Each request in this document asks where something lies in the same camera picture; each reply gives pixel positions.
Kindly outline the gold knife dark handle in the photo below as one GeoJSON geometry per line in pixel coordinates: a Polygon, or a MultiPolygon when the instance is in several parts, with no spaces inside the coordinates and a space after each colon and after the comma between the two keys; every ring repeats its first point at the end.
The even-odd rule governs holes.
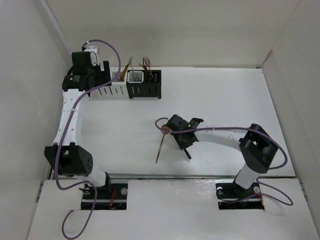
{"type": "Polygon", "coordinates": [[[189,160],[191,160],[192,157],[191,157],[191,155],[189,154],[189,152],[188,152],[185,148],[183,149],[183,151],[185,152],[187,158],[188,158],[189,160]]]}

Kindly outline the copper spoon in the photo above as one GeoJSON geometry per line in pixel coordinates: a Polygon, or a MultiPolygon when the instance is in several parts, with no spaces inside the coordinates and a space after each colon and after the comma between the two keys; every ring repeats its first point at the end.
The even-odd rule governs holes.
{"type": "Polygon", "coordinates": [[[164,138],[171,131],[171,129],[166,124],[164,124],[161,127],[160,131],[161,131],[161,134],[162,134],[162,138],[161,138],[161,141],[160,141],[160,144],[159,144],[159,148],[158,148],[158,151],[157,151],[157,155],[156,155],[156,160],[155,160],[156,164],[158,163],[158,160],[159,160],[159,157],[160,157],[160,153],[161,153],[161,150],[162,150],[162,147],[163,147],[164,138]]]}

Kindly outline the rose gold knife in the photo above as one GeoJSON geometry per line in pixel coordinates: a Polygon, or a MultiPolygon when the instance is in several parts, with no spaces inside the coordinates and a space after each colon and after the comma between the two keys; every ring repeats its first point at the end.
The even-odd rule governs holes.
{"type": "Polygon", "coordinates": [[[132,58],[133,58],[132,56],[129,58],[128,63],[126,64],[126,66],[125,66],[124,69],[123,69],[123,74],[124,74],[124,75],[126,74],[129,66],[131,66],[131,64],[132,64],[132,58]]]}

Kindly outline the silver fork black handle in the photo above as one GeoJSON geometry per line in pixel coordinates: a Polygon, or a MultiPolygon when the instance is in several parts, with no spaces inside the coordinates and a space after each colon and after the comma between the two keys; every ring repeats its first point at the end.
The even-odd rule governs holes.
{"type": "Polygon", "coordinates": [[[154,80],[154,76],[151,71],[151,62],[150,62],[149,58],[147,56],[143,57],[143,62],[144,62],[144,65],[146,66],[146,68],[148,69],[149,74],[151,75],[151,78],[154,80]]]}

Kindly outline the copper small fork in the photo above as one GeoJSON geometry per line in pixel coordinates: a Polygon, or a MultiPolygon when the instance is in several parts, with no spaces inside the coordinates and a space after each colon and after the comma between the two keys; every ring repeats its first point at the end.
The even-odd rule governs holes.
{"type": "Polygon", "coordinates": [[[151,70],[151,62],[150,62],[149,58],[146,56],[146,57],[144,58],[144,60],[145,60],[146,66],[147,66],[148,69],[149,69],[149,72],[150,72],[150,74],[151,74],[152,79],[155,80],[155,78],[154,78],[154,76],[153,76],[153,73],[152,73],[152,70],[151,70]]]}

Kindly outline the gold knife green handle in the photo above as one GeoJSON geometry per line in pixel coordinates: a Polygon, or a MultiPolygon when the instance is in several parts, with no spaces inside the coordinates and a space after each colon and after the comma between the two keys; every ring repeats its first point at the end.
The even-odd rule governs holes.
{"type": "Polygon", "coordinates": [[[121,73],[121,75],[120,75],[120,77],[119,77],[119,81],[120,82],[124,82],[125,81],[125,74],[123,74],[123,71],[122,71],[122,73],[121,73]]]}

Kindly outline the gold fork green handle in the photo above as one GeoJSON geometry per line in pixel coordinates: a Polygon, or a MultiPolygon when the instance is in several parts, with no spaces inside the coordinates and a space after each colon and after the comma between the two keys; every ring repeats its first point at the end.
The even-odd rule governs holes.
{"type": "Polygon", "coordinates": [[[145,81],[145,82],[148,82],[148,81],[149,81],[149,74],[148,74],[148,69],[147,69],[147,67],[146,67],[144,64],[141,64],[141,63],[138,63],[138,65],[143,68],[143,71],[144,71],[144,81],[145,81]]]}

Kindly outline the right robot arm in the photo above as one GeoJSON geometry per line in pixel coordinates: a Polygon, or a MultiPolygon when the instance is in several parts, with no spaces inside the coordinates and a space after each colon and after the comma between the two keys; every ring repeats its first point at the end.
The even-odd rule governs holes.
{"type": "Polygon", "coordinates": [[[201,118],[186,121],[173,115],[166,126],[173,131],[173,137],[179,148],[185,151],[195,142],[214,143],[241,152],[244,165],[232,183],[232,193],[243,197],[260,175],[268,172],[278,151],[278,146],[258,124],[249,128],[237,129],[208,125],[201,118]]]}

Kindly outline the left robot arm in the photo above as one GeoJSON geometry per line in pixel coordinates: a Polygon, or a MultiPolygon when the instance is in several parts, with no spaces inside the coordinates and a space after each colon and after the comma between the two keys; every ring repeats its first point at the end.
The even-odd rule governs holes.
{"type": "Polygon", "coordinates": [[[93,156],[81,146],[81,131],[90,89],[110,80],[104,74],[96,47],[71,54],[72,67],[62,82],[63,106],[57,134],[51,146],[46,146],[44,156],[52,168],[64,177],[91,182],[100,198],[111,195],[108,175],[94,165],[93,156]]]}

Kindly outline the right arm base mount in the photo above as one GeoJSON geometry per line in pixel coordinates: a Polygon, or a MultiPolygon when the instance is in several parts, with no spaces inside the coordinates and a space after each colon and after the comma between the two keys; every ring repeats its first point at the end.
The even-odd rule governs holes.
{"type": "Polygon", "coordinates": [[[254,182],[249,189],[244,189],[234,182],[217,181],[215,183],[219,210],[264,210],[260,195],[261,189],[254,182]]]}

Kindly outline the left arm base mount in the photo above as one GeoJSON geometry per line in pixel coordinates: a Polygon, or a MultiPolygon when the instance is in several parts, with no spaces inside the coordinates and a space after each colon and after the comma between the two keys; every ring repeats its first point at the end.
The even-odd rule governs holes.
{"type": "MultiPolygon", "coordinates": [[[[93,206],[95,197],[95,191],[93,187],[85,184],[84,187],[80,187],[79,190],[82,192],[82,200],[80,204],[81,210],[90,210],[93,206]]],[[[98,187],[94,210],[126,210],[127,196],[127,182],[112,183],[111,189],[107,189],[106,187],[98,187]]]]}

